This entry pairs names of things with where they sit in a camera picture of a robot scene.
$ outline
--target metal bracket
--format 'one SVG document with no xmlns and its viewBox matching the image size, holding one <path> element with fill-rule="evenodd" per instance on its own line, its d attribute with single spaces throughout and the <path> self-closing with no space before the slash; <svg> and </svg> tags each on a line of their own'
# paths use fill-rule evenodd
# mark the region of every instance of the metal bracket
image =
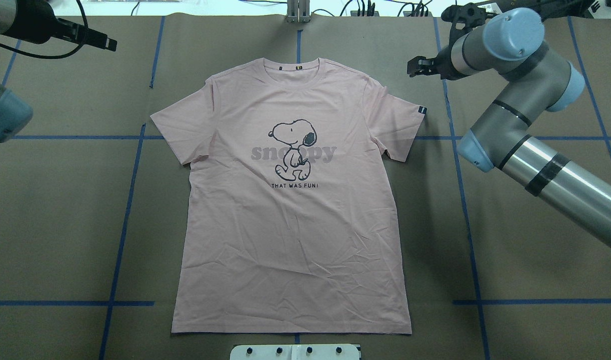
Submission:
<svg viewBox="0 0 611 360">
<path fill-rule="evenodd" d="M 310 23 L 310 0 L 287 0 L 288 23 Z"/>
</svg>

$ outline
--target dog ear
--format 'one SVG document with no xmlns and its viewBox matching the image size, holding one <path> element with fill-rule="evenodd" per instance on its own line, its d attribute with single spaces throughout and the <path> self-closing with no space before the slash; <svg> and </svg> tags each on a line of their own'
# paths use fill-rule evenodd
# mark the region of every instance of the dog ear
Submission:
<svg viewBox="0 0 611 360">
<path fill-rule="evenodd" d="M 312 146 L 317 142 L 317 135 L 314 132 L 308 132 L 307 135 L 303 137 L 303 145 Z"/>
</svg>

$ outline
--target t-shirt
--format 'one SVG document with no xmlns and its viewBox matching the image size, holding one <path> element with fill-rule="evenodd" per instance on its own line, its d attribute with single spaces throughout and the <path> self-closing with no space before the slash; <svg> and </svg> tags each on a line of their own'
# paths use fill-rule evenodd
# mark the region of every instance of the t-shirt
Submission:
<svg viewBox="0 0 611 360">
<path fill-rule="evenodd" d="M 424 107 L 329 59 L 264 58 L 153 114 L 189 164 L 172 332 L 410 334 L 397 208 Z"/>
</svg>

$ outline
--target neckline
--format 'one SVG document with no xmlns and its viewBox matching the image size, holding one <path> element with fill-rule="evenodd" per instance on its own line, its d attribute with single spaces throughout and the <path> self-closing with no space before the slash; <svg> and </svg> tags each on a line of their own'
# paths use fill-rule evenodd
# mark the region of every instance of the neckline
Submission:
<svg viewBox="0 0 611 360">
<path fill-rule="evenodd" d="M 257 63 L 259 64 L 259 67 L 260 67 L 259 70 L 265 82 L 267 82 L 268 84 L 274 85 L 276 87 L 280 87 L 281 89 L 288 90 L 288 91 L 301 91 L 301 90 L 312 89 L 315 86 L 315 84 L 317 84 L 319 80 L 321 80 L 321 78 L 324 77 L 324 70 L 326 68 L 326 59 L 323 59 L 321 57 L 317 57 L 317 59 L 308 61 L 307 63 L 292 63 L 292 64 L 278 63 L 278 62 L 266 59 L 265 57 L 262 57 L 257 60 Z M 317 68 L 317 71 L 314 77 L 306 82 L 299 82 L 296 84 L 287 84 L 285 82 L 279 82 L 273 79 L 272 76 L 268 74 L 268 71 L 266 69 L 266 68 L 271 68 L 275 70 L 279 70 L 280 68 L 295 69 L 296 67 L 303 67 L 303 69 Z"/>
</svg>

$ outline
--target short sleeve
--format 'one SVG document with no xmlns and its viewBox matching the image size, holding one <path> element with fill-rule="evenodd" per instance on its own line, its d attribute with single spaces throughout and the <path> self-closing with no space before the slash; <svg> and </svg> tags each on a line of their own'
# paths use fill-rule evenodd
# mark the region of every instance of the short sleeve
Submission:
<svg viewBox="0 0 611 360">
<path fill-rule="evenodd" d="M 392 160 L 405 162 L 424 121 L 426 108 L 388 94 L 369 77 L 363 91 L 363 116 L 372 141 Z"/>
<path fill-rule="evenodd" d="M 210 155 L 219 99 L 211 79 L 197 92 L 150 115 L 181 164 Z"/>
</svg>

